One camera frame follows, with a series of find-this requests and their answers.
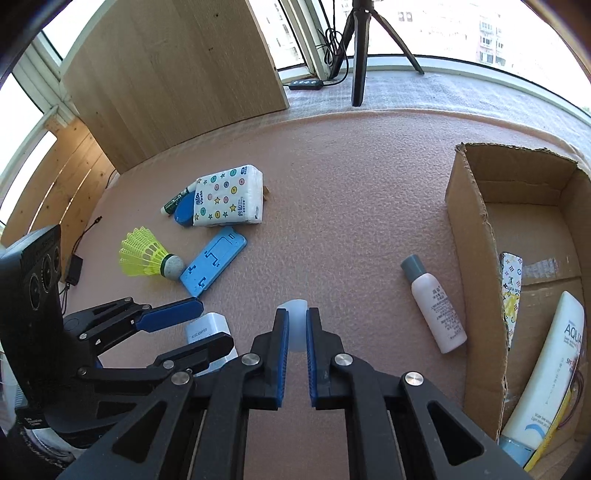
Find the wooden slatted headboard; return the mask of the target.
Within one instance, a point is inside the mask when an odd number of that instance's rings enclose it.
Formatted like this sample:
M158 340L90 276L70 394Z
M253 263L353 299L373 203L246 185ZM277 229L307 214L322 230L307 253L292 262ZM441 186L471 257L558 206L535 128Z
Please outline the wooden slatted headboard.
M88 226L114 167L79 119L66 127L51 120L56 142L44 156L11 213L1 242L8 247L27 233L61 226L68 254Z

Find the pink blanket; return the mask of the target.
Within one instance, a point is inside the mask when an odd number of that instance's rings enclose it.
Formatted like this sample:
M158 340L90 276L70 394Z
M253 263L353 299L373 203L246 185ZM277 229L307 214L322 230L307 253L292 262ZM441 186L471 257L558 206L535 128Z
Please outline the pink blanket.
M202 295L205 309L228 321L238 352L270 330L280 304L304 299L356 362L394 376L420 372L464 402L468 332L446 191L456 149L469 143L546 149L590 168L536 136L431 115L320 116L200 136L105 191L96 208L102 220L80 245L84 265L68 309L124 297L154 306L186 298L177 282L123 274L121 241L144 226L170 252L194 260L214 230L181 227L161 207L201 176L249 164L269 189L263 221L239 227L245 249ZM466 331L467 341L450 353L439 350L401 269L411 255L439 280Z

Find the white power adapter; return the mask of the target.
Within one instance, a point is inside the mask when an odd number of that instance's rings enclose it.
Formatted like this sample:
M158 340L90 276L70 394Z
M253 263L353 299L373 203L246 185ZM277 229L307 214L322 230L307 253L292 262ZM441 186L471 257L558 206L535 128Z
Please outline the white power adapter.
M194 319L185 326L185 335L188 344L207 339L217 333L231 335L228 321L223 315L215 312L201 315L200 318ZM211 362L206 370L195 373L194 377L204 376L215 372L236 357L238 357L238 352L236 351L236 348L233 347L231 352L226 356Z

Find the round blue tin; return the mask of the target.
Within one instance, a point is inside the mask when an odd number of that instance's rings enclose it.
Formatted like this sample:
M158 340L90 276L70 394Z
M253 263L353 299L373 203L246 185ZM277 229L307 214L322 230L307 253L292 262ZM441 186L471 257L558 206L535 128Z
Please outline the round blue tin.
M193 225L193 202L194 192L189 192L178 202L174 211L174 221L183 226L191 227Z

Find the blue plastic phone stand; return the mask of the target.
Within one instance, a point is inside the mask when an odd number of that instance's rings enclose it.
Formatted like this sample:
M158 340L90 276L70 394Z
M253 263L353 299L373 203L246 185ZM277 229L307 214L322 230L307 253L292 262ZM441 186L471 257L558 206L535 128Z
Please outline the blue plastic phone stand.
M182 285L191 296L199 297L246 244L245 236L230 226L223 227L180 275Z

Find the patterned white lighter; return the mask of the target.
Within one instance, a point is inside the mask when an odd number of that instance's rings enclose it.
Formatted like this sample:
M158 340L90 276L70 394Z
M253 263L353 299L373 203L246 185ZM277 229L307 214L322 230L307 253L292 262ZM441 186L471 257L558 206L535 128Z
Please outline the patterned white lighter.
M507 334L507 348L511 349L521 299L523 259L510 252L502 252L500 265L503 319Z

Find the grey checkered bedsheet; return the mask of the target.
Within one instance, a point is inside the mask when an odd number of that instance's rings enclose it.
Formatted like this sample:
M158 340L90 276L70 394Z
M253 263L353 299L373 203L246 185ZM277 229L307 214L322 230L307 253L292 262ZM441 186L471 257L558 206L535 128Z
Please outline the grey checkered bedsheet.
M287 91L287 110L270 121L351 114L414 114L502 126L536 136L564 154L590 161L590 122L557 103L487 79L409 71L369 75L363 105L351 105L351 84L319 91Z

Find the brown cardboard box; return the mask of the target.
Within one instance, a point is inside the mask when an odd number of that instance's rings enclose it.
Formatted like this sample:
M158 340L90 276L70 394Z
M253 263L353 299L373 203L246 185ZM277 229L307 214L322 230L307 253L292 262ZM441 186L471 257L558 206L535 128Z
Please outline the brown cardboard box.
M559 298L590 303L590 170L546 149L469 143L446 191L464 290L464 408L498 438Z

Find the small pink lotion bottle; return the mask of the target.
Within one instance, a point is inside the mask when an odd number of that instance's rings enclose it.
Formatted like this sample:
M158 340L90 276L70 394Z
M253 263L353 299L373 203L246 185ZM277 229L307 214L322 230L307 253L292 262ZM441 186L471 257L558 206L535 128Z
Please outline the small pink lotion bottle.
M463 345L467 341L466 331L439 280L426 270L418 255L407 257L401 269L441 353L450 353Z

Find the green white lip balm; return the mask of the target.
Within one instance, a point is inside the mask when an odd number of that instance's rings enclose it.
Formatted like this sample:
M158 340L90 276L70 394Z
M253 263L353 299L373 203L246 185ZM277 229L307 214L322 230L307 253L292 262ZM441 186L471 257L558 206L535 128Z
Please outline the green white lip balm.
M172 199L170 199L168 202L166 202L161 207L160 213L162 215L166 215L166 216L172 215L176 211L176 208L177 208L178 204L180 203L180 201L185 196L187 196L189 193L192 193L195 190L196 186L197 186L197 184L195 182L192 182L191 184L189 184L187 187L185 187L183 189L183 191L179 192Z

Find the yellow black ruler card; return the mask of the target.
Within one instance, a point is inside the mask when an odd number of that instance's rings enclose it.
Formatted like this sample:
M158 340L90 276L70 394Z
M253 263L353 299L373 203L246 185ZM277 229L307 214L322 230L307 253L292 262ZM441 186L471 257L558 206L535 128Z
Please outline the yellow black ruler card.
M544 440L542 441L540 446L537 448L537 450L534 452L532 457L529 459L529 461L524 466L524 470L526 472L530 472L534 468L536 463L540 460L542 455L544 454L545 450L547 449L548 445L550 444L550 442L553 438L553 435L555 434L556 430L558 429L558 427L565 415L565 412L567 411L567 409L569 407L571 397L572 397L572 389L569 388L562 400L560 408L559 408Z

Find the white patterned tissue pack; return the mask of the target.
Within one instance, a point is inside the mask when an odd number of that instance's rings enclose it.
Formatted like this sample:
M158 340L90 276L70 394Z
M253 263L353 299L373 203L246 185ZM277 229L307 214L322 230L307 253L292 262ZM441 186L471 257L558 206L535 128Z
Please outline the white patterned tissue pack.
M201 176L192 186L193 226L263 221L263 172L253 165Z

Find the small white translucent cap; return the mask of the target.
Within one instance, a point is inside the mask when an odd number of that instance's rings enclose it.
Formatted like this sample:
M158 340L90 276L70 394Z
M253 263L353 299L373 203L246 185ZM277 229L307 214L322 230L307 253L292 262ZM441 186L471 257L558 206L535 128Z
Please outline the small white translucent cap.
M288 347L290 352L304 352L307 349L307 322L308 301L304 299L292 299L280 304L279 309L287 311L288 327Z

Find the black tripod stand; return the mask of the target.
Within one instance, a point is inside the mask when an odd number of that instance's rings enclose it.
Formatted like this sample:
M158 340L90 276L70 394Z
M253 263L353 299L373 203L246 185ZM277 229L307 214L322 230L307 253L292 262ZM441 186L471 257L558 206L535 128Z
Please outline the black tripod stand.
M337 55L335 55L335 60L332 62L331 70L329 71L329 79L337 77L339 70L341 70L342 62L346 60L346 48L349 47L349 42L355 39L352 86L353 107L360 107L363 104L369 58L370 20L372 19L375 19L394 42L396 42L414 69L421 75L425 74L424 69L402 37L394 30L394 27L388 20L377 12L374 2L370 0L353 0L352 11L346 17L345 29L342 31L342 37L337 45Z

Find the white Aqua sunscreen tube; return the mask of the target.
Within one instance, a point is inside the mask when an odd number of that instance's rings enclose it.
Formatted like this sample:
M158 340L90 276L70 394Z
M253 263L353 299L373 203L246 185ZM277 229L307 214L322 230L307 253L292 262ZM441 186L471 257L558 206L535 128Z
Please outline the white Aqua sunscreen tube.
M569 292L559 299L526 387L501 432L499 446L525 467L549 434L581 353L584 307Z

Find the light wooden board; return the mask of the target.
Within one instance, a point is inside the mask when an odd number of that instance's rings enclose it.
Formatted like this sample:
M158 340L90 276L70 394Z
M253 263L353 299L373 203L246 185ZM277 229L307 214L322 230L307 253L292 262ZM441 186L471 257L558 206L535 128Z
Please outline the light wooden board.
M119 172L288 107L246 1L106 1L68 54L62 83Z

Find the yellow plastic shuttlecock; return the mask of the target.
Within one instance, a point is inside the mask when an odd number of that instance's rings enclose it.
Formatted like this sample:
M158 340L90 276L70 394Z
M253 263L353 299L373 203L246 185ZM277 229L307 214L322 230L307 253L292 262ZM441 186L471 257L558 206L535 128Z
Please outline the yellow plastic shuttlecock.
M135 228L121 241L119 266L127 276L159 275L176 281L185 270L183 259L169 253L145 228Z

